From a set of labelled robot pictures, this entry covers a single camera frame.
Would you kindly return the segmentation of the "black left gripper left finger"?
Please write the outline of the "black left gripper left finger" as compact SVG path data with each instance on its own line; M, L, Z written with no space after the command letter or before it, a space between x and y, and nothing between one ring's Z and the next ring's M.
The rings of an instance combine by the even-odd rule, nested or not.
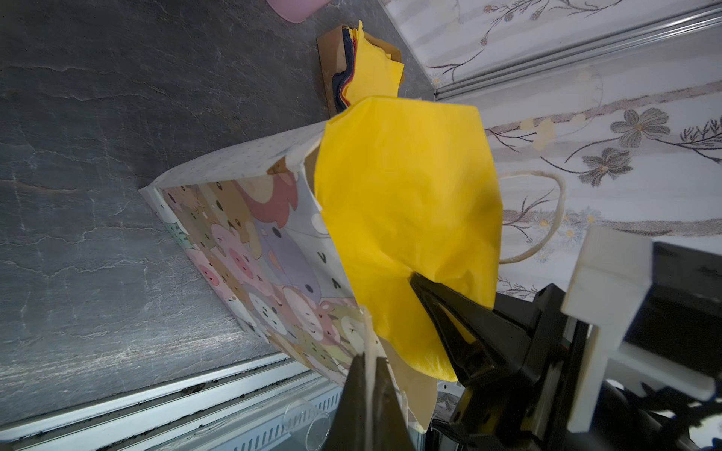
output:
M350 367L323 451L361 451L366 448L365 370L365 355L357 355Z

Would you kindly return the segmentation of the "single yellow paper napkin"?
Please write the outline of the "single yellow paper napkin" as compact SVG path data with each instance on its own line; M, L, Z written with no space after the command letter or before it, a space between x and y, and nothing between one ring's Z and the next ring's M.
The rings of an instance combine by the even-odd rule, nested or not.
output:
M456 376L410 277L492 307L503 206L479 111L370 97L325 125L314 173L323 223L375 334L418 372Z

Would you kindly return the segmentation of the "white paper gift bag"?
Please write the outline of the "white paper gift bag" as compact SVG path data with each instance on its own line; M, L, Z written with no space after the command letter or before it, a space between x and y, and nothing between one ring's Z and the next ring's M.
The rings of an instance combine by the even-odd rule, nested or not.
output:
M335 383L373 346L391 360L402 411L431 422L436 385L375 334L315 197L327 122L209 153L141 190L240 325Z

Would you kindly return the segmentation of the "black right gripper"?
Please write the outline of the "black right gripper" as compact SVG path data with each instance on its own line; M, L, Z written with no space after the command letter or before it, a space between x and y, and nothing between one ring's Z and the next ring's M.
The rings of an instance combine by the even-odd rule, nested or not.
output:
M498 294L489 309L420 274L410 285L464 388L432 429L465 450L564 449L589 330L562 312L564 291Z

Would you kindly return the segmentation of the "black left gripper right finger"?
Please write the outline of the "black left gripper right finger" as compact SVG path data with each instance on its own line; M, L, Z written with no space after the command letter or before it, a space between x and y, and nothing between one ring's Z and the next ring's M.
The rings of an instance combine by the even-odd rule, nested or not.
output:
M373 387L373 449L415 450L391 380L387 360L381 357L376 359Z

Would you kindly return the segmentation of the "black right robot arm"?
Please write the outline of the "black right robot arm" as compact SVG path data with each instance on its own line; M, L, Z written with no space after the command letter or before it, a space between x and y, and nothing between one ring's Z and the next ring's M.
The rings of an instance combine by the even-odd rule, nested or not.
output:
M411 287L464 392L434 428L462 450L690 450L690 428L721 411L672 388L640 394L604 383L586 432L567 428L590 328L561 310L555 285L532 301L500 294L493 308L420 274Z

